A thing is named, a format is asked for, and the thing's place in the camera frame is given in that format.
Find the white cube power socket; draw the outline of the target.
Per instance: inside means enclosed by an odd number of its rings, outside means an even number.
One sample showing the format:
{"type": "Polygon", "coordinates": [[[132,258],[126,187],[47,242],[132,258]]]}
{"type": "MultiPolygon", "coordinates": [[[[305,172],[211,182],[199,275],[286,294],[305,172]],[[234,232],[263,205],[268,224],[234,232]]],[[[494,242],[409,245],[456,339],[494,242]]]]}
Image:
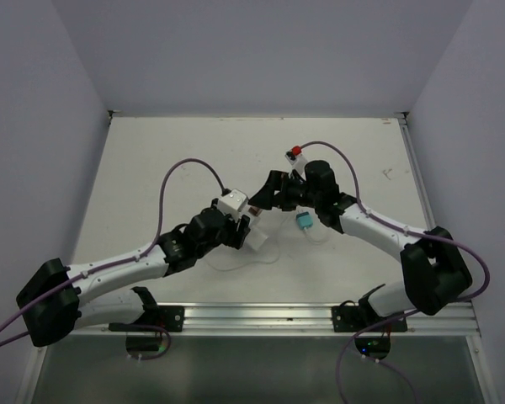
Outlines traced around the white cube power socket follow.
{"type": "Polygon", "coordinates": [[[249,225],[249,233],[245,238],[245,245],[257,252],[268,240],[268,236],[260,227],[261,220],[256,218],[249,225]]]}

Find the teal usb charger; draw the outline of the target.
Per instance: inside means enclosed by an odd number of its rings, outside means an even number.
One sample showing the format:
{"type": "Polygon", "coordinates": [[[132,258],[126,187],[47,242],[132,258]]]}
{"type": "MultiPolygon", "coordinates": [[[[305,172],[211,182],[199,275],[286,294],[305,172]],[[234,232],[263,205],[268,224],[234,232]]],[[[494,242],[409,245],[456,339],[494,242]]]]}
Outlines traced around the teal usb charger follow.
{"type": "Polygon", "coordinates": [[[313,219],[309,212],[300,212],[295,216],[296,224],[300,230],[305,231],[313,227],[313,219]]]}

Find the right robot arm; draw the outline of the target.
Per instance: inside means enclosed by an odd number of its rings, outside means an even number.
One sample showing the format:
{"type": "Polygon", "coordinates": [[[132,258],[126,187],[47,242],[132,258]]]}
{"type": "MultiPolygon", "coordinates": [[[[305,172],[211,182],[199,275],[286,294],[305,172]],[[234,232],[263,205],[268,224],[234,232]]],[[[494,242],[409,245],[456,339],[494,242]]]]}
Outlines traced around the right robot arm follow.
{"type": "Polygon", "coordinates": [[[448,231],[441,227],[405,230],[388,226],[384,219],[375,221],[361,210],[355,197],[339,189],[325,161],[308,162],[303,173],[271,171],[249,203],[261,210],[311,208],[324,226],[369,243],[401,265],[401,281],[380,285],[359,299],[358,319],[365,329],[377,330],[388,316],[403,311],[433,316],[472,284],[448,231]]]}

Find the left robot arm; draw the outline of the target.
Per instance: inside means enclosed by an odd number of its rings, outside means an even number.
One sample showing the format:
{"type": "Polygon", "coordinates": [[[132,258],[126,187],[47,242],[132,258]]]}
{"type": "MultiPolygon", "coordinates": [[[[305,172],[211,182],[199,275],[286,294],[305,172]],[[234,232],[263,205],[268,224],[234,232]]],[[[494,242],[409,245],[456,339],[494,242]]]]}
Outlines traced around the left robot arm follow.
{"type": "Polygon", "coordinates": [[[188,224],[134,252],[96,263],[66,266],[59,258],[43,263],[16,298],[32,344],[46,347],[75,329],[105,322],[153,328],[156,302],[136,283],[190,269],[219,246],[242,248],[251,225],[247,202],[233,189],[188,224]]]}

